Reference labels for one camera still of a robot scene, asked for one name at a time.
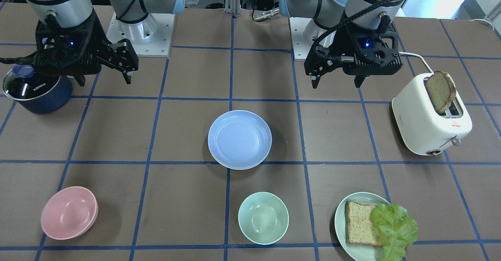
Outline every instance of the mint green bowl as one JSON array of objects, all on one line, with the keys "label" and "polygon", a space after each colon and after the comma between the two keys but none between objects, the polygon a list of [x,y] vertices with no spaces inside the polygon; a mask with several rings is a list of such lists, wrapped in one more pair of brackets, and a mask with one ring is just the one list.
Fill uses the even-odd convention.
[{"label": "mint green bowl", "polygon": [[258,245],[276,243],[287,232],[287,207],[272,193],[253,193],[240,205],[238,225],[243,235],[253,243]]}]

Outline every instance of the toast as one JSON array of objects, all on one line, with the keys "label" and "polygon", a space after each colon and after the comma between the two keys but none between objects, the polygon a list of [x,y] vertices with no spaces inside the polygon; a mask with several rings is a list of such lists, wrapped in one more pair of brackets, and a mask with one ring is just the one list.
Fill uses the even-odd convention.
[{"label": "toast", "polygon": [[348,200],[346,202],[346,243],[352,245],[372,245],[382,247],[387,240],[385,234],[371,222],[371,211],[375,205],[363,205]]},{"label": "toast", "polygon": [[447,72],[436,71],[424,86],[438,114],[443,114],[456,98],[456,85]]}]

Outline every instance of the green lettuce leaf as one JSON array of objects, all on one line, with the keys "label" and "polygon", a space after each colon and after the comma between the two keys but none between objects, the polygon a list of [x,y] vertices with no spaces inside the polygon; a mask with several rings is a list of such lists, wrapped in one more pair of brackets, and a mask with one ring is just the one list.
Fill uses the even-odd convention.
[{"label": "green lettuce leaf", "polygon": [[372,209],[371,222],[388,237],[383,246],[382,261],[401,261],[405,256],[405,247],[417,240],[417,222],[402,206],[379,204]]}]

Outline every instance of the white toaster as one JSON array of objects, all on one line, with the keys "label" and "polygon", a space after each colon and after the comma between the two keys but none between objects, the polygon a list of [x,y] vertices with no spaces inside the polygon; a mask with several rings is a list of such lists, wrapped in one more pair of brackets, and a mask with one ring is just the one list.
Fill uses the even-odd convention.
[{"label": "white toaster", "polygon": [[391,101],[404,144],[419,155],[437,155],[451,145],[459,145],[472,128],[471,118],[458,92],[443,115],[435,111],[424,86],[432,75],[424,73],[414,77]]}]

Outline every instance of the blue plate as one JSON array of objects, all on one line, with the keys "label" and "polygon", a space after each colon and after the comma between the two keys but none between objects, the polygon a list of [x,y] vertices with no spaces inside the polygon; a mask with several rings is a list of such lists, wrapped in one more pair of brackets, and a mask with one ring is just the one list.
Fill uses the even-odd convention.
[{"label": "blue plate", "polygon": [[214,159],[222,166],[245,170],[259,165],[268,156],[272,132],[255,113],[230,111],[211,125],[208,145]]}]

